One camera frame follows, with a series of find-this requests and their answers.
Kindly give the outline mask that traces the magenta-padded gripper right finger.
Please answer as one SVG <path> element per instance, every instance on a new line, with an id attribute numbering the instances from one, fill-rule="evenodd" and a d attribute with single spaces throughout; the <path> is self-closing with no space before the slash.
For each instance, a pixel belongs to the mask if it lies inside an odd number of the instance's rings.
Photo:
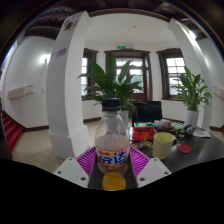
<path id="1" fill-rule="evenodd" d="M 136 148 L 130 149 L 130 159 L 138 188 L 171 174 L 158 158 L 149 158 Z"/>

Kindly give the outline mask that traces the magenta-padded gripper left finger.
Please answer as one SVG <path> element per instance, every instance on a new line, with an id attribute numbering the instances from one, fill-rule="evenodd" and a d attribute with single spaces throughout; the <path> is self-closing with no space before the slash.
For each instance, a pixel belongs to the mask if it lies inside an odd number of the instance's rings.
<path id="1" fill-rule="evenodd" d="M 77 158 L 68 157 L 54 172 L 67 181 L 84 188 L 98 188 L 95 148 L 91 147 Z"/>

